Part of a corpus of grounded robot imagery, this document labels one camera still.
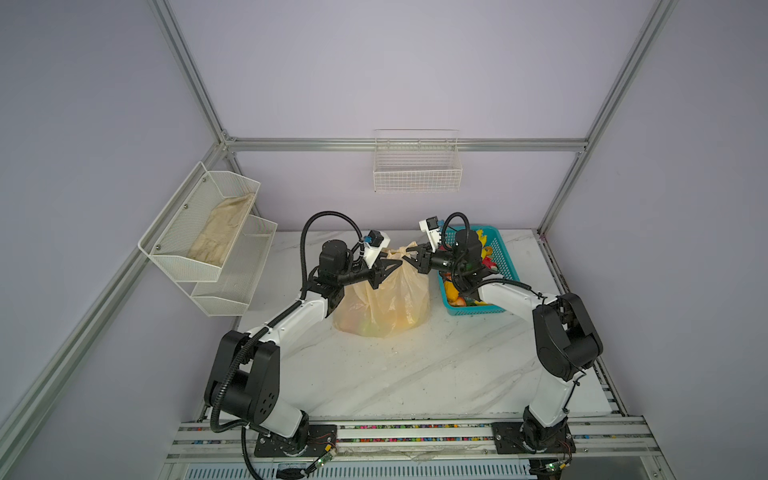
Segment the yellow fruit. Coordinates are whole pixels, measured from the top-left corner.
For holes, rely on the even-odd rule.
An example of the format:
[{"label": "yellow fruit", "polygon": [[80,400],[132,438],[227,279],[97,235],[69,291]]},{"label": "yellow fruit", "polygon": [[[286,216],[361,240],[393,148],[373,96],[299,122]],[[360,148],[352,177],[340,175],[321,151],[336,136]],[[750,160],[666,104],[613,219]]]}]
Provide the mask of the yellow fruit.
[{"label": "yellow fruit", "polygon": [[483,235],[482,230],[477,230],[478,238],[480,239],[480,243],[482,243],[483,246],[485,246],[485,242],[488,241],[488,235]]},{"label": "yellow fruit", "polygon": [[453,283],[451,282],[445,282],[443,283],[443,286],[445,287],[445,298],[448,299],[448,303],[453,303],[458,299],[458,290],[455,286],[453,286]]}]

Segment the two-tier mesh organizer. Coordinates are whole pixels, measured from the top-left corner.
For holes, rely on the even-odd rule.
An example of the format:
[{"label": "two-tier mesh organizer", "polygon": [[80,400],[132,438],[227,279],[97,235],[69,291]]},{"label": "two-tier mesh organizer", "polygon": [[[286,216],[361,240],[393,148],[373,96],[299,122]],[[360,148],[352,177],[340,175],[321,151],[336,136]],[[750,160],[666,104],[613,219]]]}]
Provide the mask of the two-tier mesh organizer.
[{"label": "two-tier mesh organizer", "polygon": [[[229,171],[208,171],[202,164],[190,176],[200,170],[200,178],[165,230],[153,235],[151,227],[139,240],[139,249],[208,316],[243,315],[259,283],[277,223],[250,214],[259,182]],[[217,258],[195,258],[194,245],[211,212],[225,200],[238,198],[243,213],[235,224],[227,225]]]},{"label": "two-tier mesh organizer", "polygon": [[458,192],[458,130],[377,130],[373,189],[383,193]]}]

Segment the black mounting plate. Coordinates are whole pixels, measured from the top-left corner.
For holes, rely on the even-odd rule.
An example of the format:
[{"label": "black mounting plate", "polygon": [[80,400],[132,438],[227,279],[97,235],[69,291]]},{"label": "black mounting plate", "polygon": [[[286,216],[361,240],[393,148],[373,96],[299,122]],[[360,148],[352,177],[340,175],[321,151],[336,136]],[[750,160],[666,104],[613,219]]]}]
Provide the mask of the black mounting plate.
[{"label": "black mounting plate", "polygon": [[[326,452],[326,442],[336,444],[336,425],[310,425],[309,440],[306,444],[306,449],[301,452],[301,457],[319,457]],[[256,448],[253,451],[253,456],[257,458],[266,457],[289,457],[283,449],[285,444],[277,442],[270,437],[259,434],[259,439],[256,440]]]},{"label": "black mounting plate", "polygon": [[[531,453],[524,449],[521,444],[523,442],[522,433],[520,428],[523,422],[496,422],[491,424],[491,430],[493,431],[493,442],[496,444],[496,453],[499,455],[507,455],[513,453]],[[561,442],[565,442],[571,447],[571,453],[576,451],[576,445],[571,437],[571,430],[568,425],[564,429],[560,430],[555,438]],[[552,447],[544,450],[542,453],[568,453],[567,449],[563,447],[560,442],[555,443]]]}]

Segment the table surface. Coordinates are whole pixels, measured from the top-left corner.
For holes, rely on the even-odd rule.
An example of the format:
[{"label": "table surface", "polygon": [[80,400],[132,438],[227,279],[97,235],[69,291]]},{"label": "table surface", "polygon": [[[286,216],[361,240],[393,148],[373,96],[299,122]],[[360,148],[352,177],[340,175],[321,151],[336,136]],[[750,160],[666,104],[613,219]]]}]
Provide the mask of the table surface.
[{"label": "table surface", "polygon": [[[387,232],[391,247],[426,241],[418,231]],[[299,232],[278,232],[240,331],[272,319],[301,285]],[[353,232],[310,232],[307,264],[326,240],[353,245]],[[502,230],[520,280],[556,293],[531,230]],[[517,418],[530,403],[543,367],[533,325],[511,313],[450,316],[437,272],[429,274],[432,315],[415,329],[385,338],[336,330],[327,319],[307,331],[281,361],[280,397],[317,420]],[[570,416],[611,413],[593,369],[568,406]]]}]

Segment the plastic bag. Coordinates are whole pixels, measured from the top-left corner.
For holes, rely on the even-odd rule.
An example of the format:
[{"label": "plastic bag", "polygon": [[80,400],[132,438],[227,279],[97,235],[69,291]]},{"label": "plastic bag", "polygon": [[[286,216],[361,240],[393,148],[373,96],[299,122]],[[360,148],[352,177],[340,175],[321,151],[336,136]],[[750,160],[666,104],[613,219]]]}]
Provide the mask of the plastic bag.
[{"label": "plastic bag", "polygon": [[[387,258],[402,259],[406,248],[383,250]],[[380,338],[396,335],[429,318],[429,277],[407,262],[374,290],[368,282],[348,285],[333,311],[333,326],[342,332]]]}]

